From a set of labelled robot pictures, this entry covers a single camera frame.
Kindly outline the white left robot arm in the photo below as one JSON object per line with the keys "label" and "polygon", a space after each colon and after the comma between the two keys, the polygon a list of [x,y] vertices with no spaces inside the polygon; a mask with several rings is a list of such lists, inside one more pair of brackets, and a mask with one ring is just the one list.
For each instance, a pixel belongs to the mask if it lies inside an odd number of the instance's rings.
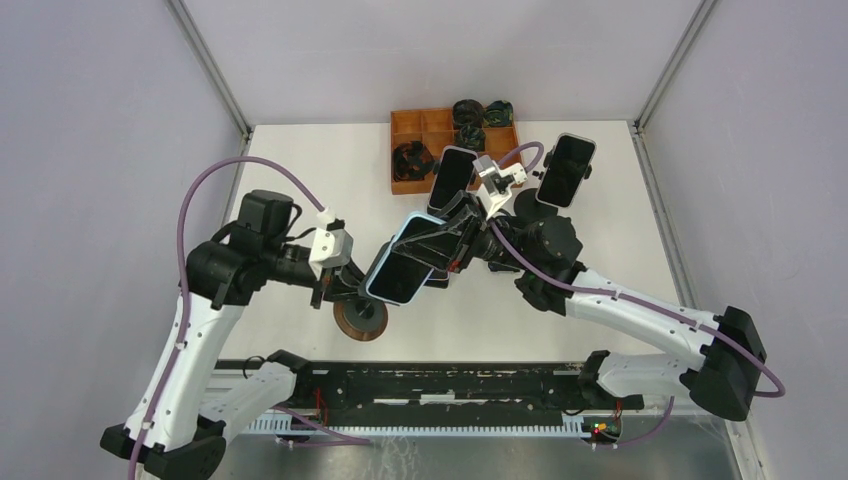
{"label": "white left robot arm", "polygon": [[384,332],[387,308],[359,295],[363,275],[355,265],[315,273],[309,249],[292,242],[291,219],[299,213],[289,196],[252,191],[235,221],[188,255],[173,327],[154,375],[135,411],[108,427],[100,441],[129,461],[132,474],[207,479],[233,438],[262,414],[312,399],[314,381],[300,372],[307,361],[285,352],[272,354],[222,398],[206,399],[227,338],[267,283],[309,289],[312,306],[331,303],[338,326],[355,339],[369,341]]}

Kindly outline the blue-case smartphone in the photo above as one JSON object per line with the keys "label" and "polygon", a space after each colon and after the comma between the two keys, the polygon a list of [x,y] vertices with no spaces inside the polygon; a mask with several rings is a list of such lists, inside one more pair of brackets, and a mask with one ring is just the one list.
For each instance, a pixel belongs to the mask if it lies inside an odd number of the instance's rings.
{"label": "blue-case smartphone", "polygon": [[[389,240],[390,247],[398,239],[444,225],[445,220],[416,211],[409,214],[396,234]],[[360,285],[359,294],[388,303],[406,305],[424,287],[434,269],[395,253],[389,253],[377,273],[366,285]]]}

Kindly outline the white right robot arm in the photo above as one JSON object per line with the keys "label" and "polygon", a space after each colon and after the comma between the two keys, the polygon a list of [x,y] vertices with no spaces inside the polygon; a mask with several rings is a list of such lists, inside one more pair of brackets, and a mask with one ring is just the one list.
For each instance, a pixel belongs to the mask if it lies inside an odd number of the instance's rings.
{"label": "white right robot arm", "polygon": [[785,389],[758,388],[771,378],[767,353],[749,313],[722,313],[657,300],[580,262],[572,221],[555,213],[485,216],[481,202],[458,194],[438,216],[415,213],[389,251],[427,271],[458,273],[471,260],[520,271],[515,286],[533,308],[594,322],[657,348],[650,355],[590,354],[578,376],[580,400],[602,408],[633,395],[685,396],[725,420],[747,419],[752,401]]}

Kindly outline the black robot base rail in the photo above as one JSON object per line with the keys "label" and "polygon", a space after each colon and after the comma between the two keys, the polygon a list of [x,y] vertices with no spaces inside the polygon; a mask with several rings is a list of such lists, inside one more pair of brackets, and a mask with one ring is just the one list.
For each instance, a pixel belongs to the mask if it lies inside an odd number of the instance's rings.
{"label": "black robot base rail", "polygon": [[293,393],[282,404],[326,427],[542,427],[586,412],[636,411],[640,395],[586,396],[580,363],[306,360],[279,350]]}

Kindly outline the wooden-base grey phone stand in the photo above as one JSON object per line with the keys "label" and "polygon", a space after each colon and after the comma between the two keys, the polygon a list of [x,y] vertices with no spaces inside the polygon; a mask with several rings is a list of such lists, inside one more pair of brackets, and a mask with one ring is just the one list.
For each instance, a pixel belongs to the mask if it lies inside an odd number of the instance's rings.
{"label": "wooden-base grey phone stand", "polygon": [[349,338],[369,342],[380,337],[388,326],[388,309],[378,300],[356,299],[335,302],[333,317]]}

